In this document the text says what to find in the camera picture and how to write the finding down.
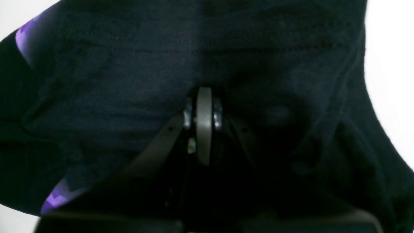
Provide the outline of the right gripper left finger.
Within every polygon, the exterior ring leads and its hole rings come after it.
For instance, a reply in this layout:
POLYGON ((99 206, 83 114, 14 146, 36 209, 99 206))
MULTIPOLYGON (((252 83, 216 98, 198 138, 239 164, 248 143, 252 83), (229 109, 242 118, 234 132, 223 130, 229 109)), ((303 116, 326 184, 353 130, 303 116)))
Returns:
POLYGON ((168 160, 182 131, 195 127, 195 153, 202 165, 208 166, 212 150, 212 89, 200 87, 195 102, 185 105, 181 114, 174 116, 154 140, 119 174, 108 180, 107 192, 130 194, 151 192, 159 172, 168 160))

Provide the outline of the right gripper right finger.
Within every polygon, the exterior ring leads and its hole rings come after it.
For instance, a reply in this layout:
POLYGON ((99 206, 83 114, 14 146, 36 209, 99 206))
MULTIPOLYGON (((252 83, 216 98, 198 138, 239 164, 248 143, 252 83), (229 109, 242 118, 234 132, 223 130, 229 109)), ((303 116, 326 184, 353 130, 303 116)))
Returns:
POLYGON ((255 153, 259 139, 254 131, 236 115, 223 110, 219 98, 213 98, 212 166, 227 169, 239 164, 256 168, 255 153))

